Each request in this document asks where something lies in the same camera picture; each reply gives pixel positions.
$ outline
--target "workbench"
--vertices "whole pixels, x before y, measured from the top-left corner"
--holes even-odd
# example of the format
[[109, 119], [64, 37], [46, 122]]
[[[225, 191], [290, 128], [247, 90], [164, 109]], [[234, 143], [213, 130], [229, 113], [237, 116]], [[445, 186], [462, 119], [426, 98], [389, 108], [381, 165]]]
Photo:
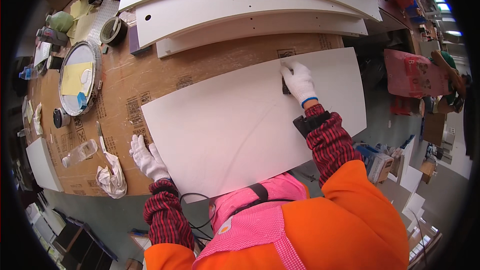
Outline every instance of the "workbench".
[[[64, 57], [70, 45], [55, 55]], [[92, 109], [85, 115], [73, 117], [68, 126], [57, 129], [53, 123], [53, 110], [61, 106], [59, 98], [60, 74], [48, 70], [45, 75], [29, 81], [28, 99], [33, 109], [41, 102], [41, 125], [48, 152], [65, 193], [88, 196], [107, 196], [97, 185], [98, 166], [109, 166], [100, 148], [97, 121], [101, 125], [106, 149], [119, 158], [128, 185], [127, 195], [148, 194], [147, 178], [129, 156], [133, 134], [144, 135], [146, 145], [152, 142], [141, 106], [163, 95], [208, 78], [281, 57], [299, 55], [319, 50], [343, 47], [339, 35], [323, 34], [278, 34], [236, 39], [205, 45], [179, 52], [164, 59], [157, 57], [152, 49], [133, 56], [127, 38], [117, 47], [102, 54], [103, 86]], [[25, 118], [25, 127], [31, 134], [27, 143], [39, 138], [32, 123]], [[67, 153], [93, 139], [99, 150], [89, 159], [65, 168], [62, 158]], [[184, 154], [189, 151], [185, 141]]]

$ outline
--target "white work glove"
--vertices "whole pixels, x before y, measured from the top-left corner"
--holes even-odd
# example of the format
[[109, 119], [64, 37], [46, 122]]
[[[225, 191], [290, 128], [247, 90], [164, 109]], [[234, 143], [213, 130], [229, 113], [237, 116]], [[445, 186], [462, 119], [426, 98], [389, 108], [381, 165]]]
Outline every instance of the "white work glove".
[[160, 153], [154, 143], [145, 147], [143, 135], [133, 135], [130, 143], [130, 155], [133, 157], [135, 164], [140, 168], [140, 171], [147, 177], [158, 182], [162, 178], [170, 178], [167, 166], [164, 164]]
[[303, 104], [310, 99], [317, 99], [315, 94], [314, 81], [310, 74], [309, 68], [301, 63], [294, 61], [284, 63], [286, 65], [280, 68], [285, 85], [290, 90], [290, 93], [298, 100], [298, 103], [303, 107]]

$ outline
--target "orange jacket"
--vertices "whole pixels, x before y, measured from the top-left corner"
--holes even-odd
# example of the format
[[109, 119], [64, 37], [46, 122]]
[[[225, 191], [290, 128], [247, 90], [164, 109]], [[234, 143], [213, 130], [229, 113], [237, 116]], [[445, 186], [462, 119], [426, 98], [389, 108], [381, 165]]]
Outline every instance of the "orange jacket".
[[[325, 198], [282, 205], [285, 233], [307, 269], [406, 269], [407, 231], [399, 213], [367, 179], [360, 160], [343, 164], [321, 188]], [[191, 269], [192, 250], [159, 243], [148, 270]], [[284, 269], [272, 243], [202, 258], [198, 269]]]

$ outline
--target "stack of white boards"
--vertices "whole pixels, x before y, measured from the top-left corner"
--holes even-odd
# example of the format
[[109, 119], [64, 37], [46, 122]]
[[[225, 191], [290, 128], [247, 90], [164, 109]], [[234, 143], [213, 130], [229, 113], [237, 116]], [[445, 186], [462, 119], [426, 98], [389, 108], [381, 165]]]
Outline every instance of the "stack of white boards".
[[141, 48], [159, 58], [191, 48], [279, 33], [367, 35], [363, 19], [381, 21], [376, 0], [120, 0], [135, 7]]
[[351, 136], [367, 127], [362, 79], [352, 47], [272, 60], [197, 82], [141, 107], [181, 194], [212, 198], [312, 159], [312, 151], [292, 123], [303, 109], [292, 95], [282, 93], [280, 61], [298, 61], [311, 70], [323, 107], [339, 113]]
[[26, 151], [36, 183], [42, 188], [63, 192], [62, 184], [53, 167], [45, 139], [39, 137], [26, 148]]

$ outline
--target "worker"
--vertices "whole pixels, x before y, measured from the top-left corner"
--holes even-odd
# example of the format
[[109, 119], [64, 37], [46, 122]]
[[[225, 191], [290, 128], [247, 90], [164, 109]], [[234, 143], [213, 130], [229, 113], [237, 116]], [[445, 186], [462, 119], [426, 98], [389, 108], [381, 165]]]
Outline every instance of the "worker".
[[470, 75], [460, 75], [453, 57], [446, 51], [434, 50], [429, 58], [435, 65], [444, 69], [448, 74], [448, 91], [450, 94], [443, 95], [436, 99], [429, 112], [448, 114], [462, 111], [464, 100], [467, 97], [466, 88], [470, 86], [472, 78]]
[[[214, 237], [195, 258], [194, 236], [165, 163], [154, 144], [149, 152], [143, 136], [133, 135], [130, 154], [154, 180], [143, 210], [152, 242], [144, 252], [148, 270], [407, 268], [409, 244], [399, 213], [368, 181], [340, 115], [319, 103], [310, 70], [298, 62], [287, 66], [293, 74], [281, 68], [285, 84], [314, 126], [306, 146], [324, 197], [310, 198], [305, 185], [282, 173], [211, 199]], [[185, 140], [178, 154], [188, 158], [194, 150]]]

